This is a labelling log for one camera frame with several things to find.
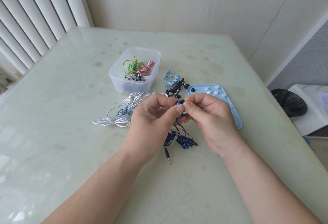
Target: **forearm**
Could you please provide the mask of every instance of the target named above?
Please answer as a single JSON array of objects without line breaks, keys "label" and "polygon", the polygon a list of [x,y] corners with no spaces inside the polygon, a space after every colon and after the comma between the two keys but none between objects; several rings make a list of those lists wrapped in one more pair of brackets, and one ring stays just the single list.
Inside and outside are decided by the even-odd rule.
[{"label": "forearm", "polygon": [[112,223],[142,166],[119,150],[42,223]]},{"label": "forearm", "polygon": [[321,223],[247,144],[225,162],[255,224]]}]

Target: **vertical blinds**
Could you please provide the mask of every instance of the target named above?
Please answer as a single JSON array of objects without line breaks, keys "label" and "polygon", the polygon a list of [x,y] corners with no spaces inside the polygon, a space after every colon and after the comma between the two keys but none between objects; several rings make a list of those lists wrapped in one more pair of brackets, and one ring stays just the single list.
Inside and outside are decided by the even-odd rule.
[{"label": "vertical blinds", "polygon": [[75,26],[93,26],[85,0],[0,0],[0,52],[22,74]]}]

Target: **clear plastic box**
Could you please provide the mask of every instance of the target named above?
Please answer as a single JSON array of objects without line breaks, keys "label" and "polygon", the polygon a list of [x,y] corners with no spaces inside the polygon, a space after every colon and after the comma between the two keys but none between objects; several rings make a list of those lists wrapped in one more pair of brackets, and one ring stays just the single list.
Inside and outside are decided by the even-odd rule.
[{"label": "clear plastic box", "polygon": [[[133,57],[139,61],[142,61],[144,64],[149,61],[155,63],[154,67],[150,70],[148,75],[150,76],[147,81],[135,82],[124,79],[124,71],[122,64],[126,60],[133,61]],[[123,52],[119,59],[114,63],[114,65],[109,69],[109,76],[111,77],[115,88],[118,92],[125,94],[132,94],[136,92],[146,92],[149,93],[150,88],[153,85],[153,82],[158,74],[159,62],[161,59],[161,53],[157,50],[151,50],[141,47],[130,47]],[[124,69],[127,71],[129,62],[124,64]]]}]

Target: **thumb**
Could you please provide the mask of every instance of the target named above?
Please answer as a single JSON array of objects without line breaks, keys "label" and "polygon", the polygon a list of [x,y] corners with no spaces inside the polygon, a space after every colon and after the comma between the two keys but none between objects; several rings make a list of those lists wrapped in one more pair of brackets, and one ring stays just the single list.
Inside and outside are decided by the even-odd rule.
[{"label": "thumb", "polygon": [[175,119],[178,118],[184,111],[184,106],[182,104],[174,105],[169,110],[163,114],[158,120],[165,126],[170,127],[175,122]]},{"label": "thumb", "polygon": [[200,107],[196,106],[191,101],[185,101],[183,103],[185,111],[196,121],[202,122],[202,120],[208,115],[208,113],[201,110]]}]

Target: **right hand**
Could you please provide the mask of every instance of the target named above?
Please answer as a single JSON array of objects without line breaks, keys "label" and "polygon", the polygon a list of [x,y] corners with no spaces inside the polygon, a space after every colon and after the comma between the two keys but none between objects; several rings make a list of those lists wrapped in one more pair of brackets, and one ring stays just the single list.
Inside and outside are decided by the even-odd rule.
[{"label": "right hand", "polygon": [[193,120],[209,148],[222,158],[245,144],[240,135],[230,106],[212,95],[198,93],[185,98],[186,119]]}]

